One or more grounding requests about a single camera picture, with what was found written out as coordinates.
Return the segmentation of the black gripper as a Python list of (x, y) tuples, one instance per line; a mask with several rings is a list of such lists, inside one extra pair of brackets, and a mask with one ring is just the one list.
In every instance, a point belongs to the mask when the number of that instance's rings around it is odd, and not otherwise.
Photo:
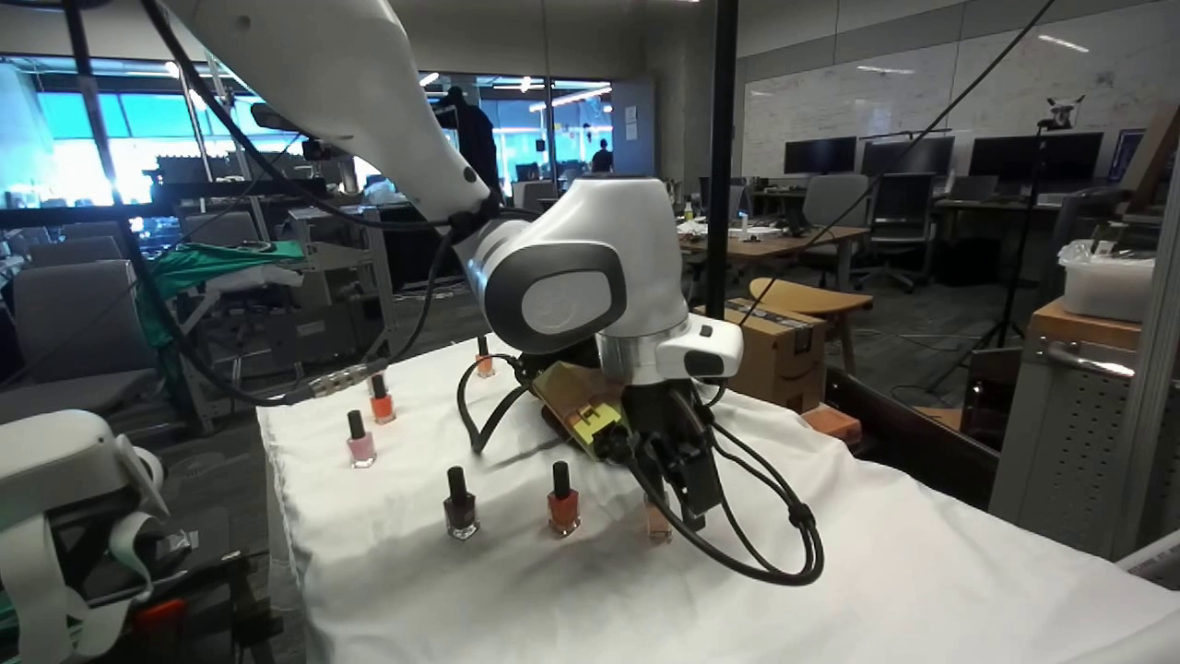
[(602, 432), (602, 459), (632, 469), (654, 506), (679, 501), (684, 518), (718, 506), (712, 432), (687, 381), (628, 388), (625, 421)]

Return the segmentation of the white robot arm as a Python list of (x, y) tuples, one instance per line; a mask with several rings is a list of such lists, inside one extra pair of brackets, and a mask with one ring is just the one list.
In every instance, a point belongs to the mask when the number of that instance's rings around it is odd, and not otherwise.
[(687, 518), (718, 506), (693, 388), (743, 364), (743, 330), (684, 297), (670, 194), (654, 176), (583, 176), (530, 223), (498, 214), (492, 182), (443, 135), (392, 0), (162, 0), (261, 99), (374, 161), (454, 250), (492, 332), (521, 356), (589, 346), (625, 385), (628, 432), (606, 455)]

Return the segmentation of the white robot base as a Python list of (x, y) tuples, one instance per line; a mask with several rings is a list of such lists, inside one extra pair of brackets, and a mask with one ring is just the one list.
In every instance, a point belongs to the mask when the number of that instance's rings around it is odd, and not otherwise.
[(171, 530), (162, 460), (99, 413), (0, 424), (0, 588), (14, 615), (4, 664), (84, 664), (197, 555)]

